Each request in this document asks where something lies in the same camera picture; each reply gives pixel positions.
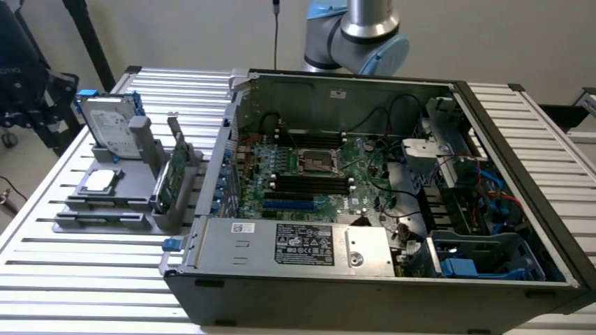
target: metal rail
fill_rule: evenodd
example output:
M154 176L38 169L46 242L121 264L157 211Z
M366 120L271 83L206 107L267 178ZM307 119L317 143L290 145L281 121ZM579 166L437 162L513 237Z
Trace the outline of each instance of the metal rail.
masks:
M207 159L229 100L227 76L227 73L145 68L137 75L127 74L119 79L114 92L142 94L153 133L166 147L173 146L173 141L165 115L178 112L186 140L205 152ZM530 110L522 95L510 92L505 85L473 85L471 89L502 133L521 134L509 136L507 141L522 155L523 164L590 255L596 252L596 225L591 224L596 214L591 216L594 210L589 208L585 209L587 218L578 218L577 213L583 210L585 202L596 201L596 191L570 186L574 179L562 177L573 171L587 183L589 173L582 164L573 162L571 154L570 158L565 156L563 141L553 137L543 120L535 116L538 111ZM523 120L523 123L517 125L507 120ZM526 131L526 137L518 137L523 135L526 128L519 127L525 125L533 128ZM0 236L0 334L278 334L274 329L199 327L189 322L155 268L162 237L51 232L50 219L62 209L59 202L71 193L93 161L90 143L85 129ZM546 151L549 155L541 161L534 151ZM198 185L189 204L195 203L197 191ZM569 196L578 202L569 204ZM191 211L186 223L191 221ZM178 264L179 253L169 260L171 265ZM571 315L543 315L507 335L589 335L596 331L594 316L596 305Z

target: sticker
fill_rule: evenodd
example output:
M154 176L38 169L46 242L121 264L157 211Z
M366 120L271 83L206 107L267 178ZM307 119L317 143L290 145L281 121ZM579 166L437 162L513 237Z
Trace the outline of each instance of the sticker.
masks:
M105 110L91 110L89 115L99 144L121 158L139 158L134 136L123 116Z
M246 222L234 222L231 223L231 232L254 232L254 224Z
M330 225L278 224L274 260L286 265L331 267L333 230Z
M345 99L345 96L347 95L346 91L341 90L341 89L331 89L330 92L330 98L333 99Z

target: power supply label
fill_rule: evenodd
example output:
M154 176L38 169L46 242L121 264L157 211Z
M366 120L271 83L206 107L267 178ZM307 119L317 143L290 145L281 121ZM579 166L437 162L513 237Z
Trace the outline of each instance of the power supply label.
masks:
M285 265L331 267L334 264L331 227L278 224L274 260Z

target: white wall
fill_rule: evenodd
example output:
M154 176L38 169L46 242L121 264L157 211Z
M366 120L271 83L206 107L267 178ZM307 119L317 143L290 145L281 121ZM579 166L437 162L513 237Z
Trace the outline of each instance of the white wall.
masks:
M569 103L581 87L596 87L596 1L395 2L411 40L397 75L521 83L539 103ZM281 1L279 68L301 66L307 3ZM126 65L273 66L270 0L87 0L87 6L115 77ZM98 88L61 0L26 0L22 13L54 69Z

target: aluminum extrusion table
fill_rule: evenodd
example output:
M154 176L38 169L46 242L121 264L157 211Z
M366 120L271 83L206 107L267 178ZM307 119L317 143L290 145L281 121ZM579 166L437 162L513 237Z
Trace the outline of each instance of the aluminum extrusion table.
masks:
M113 93L142 95L153 134L169 149L165 115L178 112L185 138L207 159L229 101L227 77L225 72L142 68L122 76ZM523 92L507 85L470 88L583 251L596 256L591 163ZM51 232L51 218L93 161L91 142L85 128L0 236L0 334L319 334L193 325L155 268L163 237ZM187 225L191 215L189 208ZM179 259L173 254L170 264ZM596 304L571 315L539 316L507 332L538 334L596 334Z

